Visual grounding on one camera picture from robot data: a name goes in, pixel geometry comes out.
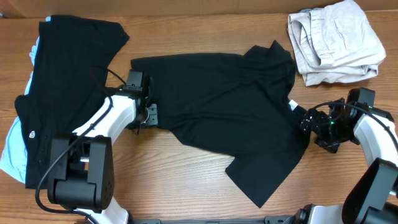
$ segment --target black fabric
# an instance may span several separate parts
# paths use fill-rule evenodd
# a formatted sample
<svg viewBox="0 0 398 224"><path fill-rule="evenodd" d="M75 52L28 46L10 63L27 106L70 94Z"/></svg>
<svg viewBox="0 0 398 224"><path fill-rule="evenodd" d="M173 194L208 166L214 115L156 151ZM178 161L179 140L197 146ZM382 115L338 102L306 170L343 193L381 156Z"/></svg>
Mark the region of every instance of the black fabric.
<svg viewBox="0 0 398 224"><path fill-rule="evenodd" d="M183 144L234 156L226 173L258 207L308 146L299 128L305 110L292 111L288 100L295 64L276 41L245 55L139 58L131 66L154 79L159 127Z"/></svg>
<svg viewBox="0 0 398 224"><path fill-rule="evenodd" d="M39 24L39 34L29 94L15 100L28 153L29 189L37 187L49 166L52 137L85 124L104 102L104 93L90 77L90 66L108 67L129 39L118 23L73 16L52 16L50 22ZM107 71L93 72L105 86Z"/></svg>

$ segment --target blue fabric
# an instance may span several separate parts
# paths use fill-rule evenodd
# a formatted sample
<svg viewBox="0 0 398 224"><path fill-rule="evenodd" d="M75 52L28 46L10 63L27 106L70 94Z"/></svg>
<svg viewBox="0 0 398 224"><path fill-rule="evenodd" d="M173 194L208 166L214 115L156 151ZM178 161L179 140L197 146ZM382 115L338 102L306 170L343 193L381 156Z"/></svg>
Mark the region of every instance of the blue fabric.
<svg viewBox="0 0 398 224"><path fill-rule="evenodd" d="M45 18L46 22L51 21L51 17ZM37 46L39 39L36 40L36 45L32 47L29 53L33 66L35 65L35 58L37 53ZM32 83L33 72L30 73L30 79L27 82L25 95L29 93L30 84ZM0 169L13 177L14 179L25 183L26 177L26 164L27 164L27 151L24 140L22 138L21 121L17 117L11 125L10 131L6 138L6 145L0 159Z"/></svg>

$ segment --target wooden table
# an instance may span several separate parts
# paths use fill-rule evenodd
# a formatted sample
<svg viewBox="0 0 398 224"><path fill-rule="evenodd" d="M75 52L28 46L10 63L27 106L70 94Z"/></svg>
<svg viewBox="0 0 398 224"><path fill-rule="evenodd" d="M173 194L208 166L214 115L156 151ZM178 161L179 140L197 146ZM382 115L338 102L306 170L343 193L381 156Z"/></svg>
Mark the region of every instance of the wooden table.
<svg viewBox="0 0 398 224"><path fill-rule="evenodd" d="M297 74L289 98L308 109L346 98L350 89L364 86L376 91L376 107L398 118L398 12L368 12L367 16L387 52L379 76L359 83L304 87ZM286 14L96 19L119 22L130 35L109 66L124 79L130 59L139 57L194 52L244 54L256 44L269 47L273 40L292 52ZM39 34L39 21L0 20L1 149L16 117L14 100L23 94L33 69L29 52ZM118 85L110 75L107 86ZM293 214L308 203L339 204L367 169L360 146L347 142L337 154L330 154L311 143L298 166L259 209L225 174L232 157L183 146L169 131L146 129L136 136L124 130L113 146L113 157L114 197L120 205L134 218L163 220L263 218ZM46 191L42 191L42 200L47 201ZM34 190L25 189L24 184L0 172L0 223L77 220L82 219L41 211Z"/></svg>

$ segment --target black cloth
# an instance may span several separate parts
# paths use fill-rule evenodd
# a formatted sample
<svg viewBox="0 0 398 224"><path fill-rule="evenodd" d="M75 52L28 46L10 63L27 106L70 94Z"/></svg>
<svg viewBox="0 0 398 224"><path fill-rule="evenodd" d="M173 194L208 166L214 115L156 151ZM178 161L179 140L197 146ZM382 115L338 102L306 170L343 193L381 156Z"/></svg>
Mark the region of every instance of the black cloth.
<svg viewBox="0 0 398 224"><path fill-rule="evenodd" d="M154 79L159 127L183 144L234 156L233 182L261 207L309 143L288 94L295 64L276 41L245 55L184 54L131 60Z"/></svg>
<svg viewBox="0 0 398 224"><path fill-rule="evenodd" d="M104 103L104 93L90 77L90 66L108 67L129 39L118 23L73 16L40 22L39 34L29 94L15 100L28 154L25 187L29 189L37 187L49 167L52 137L85 124ZM95 68L93 73L105 86L107 71Z"/></svg>

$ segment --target white cloth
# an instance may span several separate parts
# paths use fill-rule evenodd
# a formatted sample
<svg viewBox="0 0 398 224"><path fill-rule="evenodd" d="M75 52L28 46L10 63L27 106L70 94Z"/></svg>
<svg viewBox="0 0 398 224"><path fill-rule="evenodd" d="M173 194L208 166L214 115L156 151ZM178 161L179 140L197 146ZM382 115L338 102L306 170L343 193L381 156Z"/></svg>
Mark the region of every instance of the white cloth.
<svg viewBox="0 0 398 224"><path fill-rule="evenodd" d="M288 31L305 86L375 77L386 57L368 18L352 0L290 14Z"/></svg>

